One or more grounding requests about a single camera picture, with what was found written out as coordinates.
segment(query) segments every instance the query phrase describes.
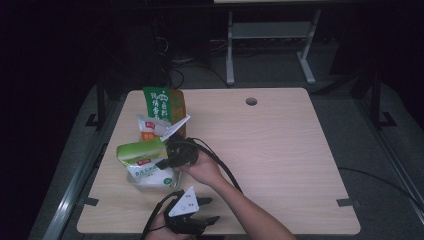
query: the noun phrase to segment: hole in table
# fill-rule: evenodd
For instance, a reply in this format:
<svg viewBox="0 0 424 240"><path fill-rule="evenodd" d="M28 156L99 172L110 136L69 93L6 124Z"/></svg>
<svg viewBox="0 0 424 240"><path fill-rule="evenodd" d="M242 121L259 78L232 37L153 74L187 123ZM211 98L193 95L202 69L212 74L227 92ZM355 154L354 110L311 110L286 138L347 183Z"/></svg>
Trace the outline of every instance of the hole in table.
<svg viewBox="0 0 424 240"><path fill-rule="evenodd" d="M246 104L249 106L255 106L258 104L258 100L256 100L256 98L246 98Z"/></svg>

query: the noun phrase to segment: table top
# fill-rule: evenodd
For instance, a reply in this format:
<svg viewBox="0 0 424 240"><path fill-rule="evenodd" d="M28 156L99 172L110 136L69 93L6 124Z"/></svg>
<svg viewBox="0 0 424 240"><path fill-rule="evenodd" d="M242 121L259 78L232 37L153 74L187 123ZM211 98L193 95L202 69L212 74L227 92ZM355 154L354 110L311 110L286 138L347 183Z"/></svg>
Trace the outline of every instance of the table top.
<svg viewBox="0 0 424 240"><path fill-rule="evenodd" d="M233 172L244 194L294 234L356 234L360 225L309 99L301 88L183 90L187 136L205 141ZM257 104L246 104L255 98ZM141 233L163 193L142 192L127 180L116 147L136 142L137 114L146 114L142 91L122 109L78 222L83 233ZM183 174L181 186L212 197L193 218L220 215L205 234L243 234L225 202L209 187Z"/></svg>

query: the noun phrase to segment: forearm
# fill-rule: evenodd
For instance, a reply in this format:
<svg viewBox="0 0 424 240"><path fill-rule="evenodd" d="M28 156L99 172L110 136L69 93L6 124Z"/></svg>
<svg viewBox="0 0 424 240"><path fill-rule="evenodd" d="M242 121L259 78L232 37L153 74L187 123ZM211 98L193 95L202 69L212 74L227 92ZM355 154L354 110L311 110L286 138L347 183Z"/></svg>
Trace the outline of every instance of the forearm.
<svg viewBox="0 0 424 240"><path fill-rule="evenodd" d="M282 223L227 181L211 187L224 199L252 239L295 239Z"/></svg>

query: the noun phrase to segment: white triangular card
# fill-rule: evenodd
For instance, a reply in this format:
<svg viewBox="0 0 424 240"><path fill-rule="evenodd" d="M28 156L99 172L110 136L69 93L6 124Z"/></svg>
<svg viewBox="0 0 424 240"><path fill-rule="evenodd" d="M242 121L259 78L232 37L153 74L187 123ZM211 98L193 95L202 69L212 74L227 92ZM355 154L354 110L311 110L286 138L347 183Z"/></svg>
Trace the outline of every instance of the white triangular card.
<svg viewBox="0 0 424 240"><path fill-rule="evenodd" d="M168 215L175 217L197 211L199 211L199 204L197 203L196 193L194 193L194 187L191 186L169 211Z"/></svg>

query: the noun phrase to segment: red label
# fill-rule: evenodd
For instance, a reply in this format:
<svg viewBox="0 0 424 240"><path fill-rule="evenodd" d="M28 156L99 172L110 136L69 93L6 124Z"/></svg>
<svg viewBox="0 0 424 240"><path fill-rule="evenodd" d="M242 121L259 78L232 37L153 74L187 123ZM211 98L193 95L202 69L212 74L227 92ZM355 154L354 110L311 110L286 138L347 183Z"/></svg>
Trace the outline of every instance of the red label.
<svg viewBox="0 0 424 240"><path fill-rule="evenodd" d="M139 160L139 161L137 161L137 165L138 165L138 166L141 166L141 165L144 165L144 164L150 163L151 161L152 161L151 159Z"/></svg>
<svg viewBox="0 0 424 240"><path fill-rule="evenodd" d="M152 123L152 122L146 122L146 127L151 128L151 129L155 129L155 124Z"/></svg>

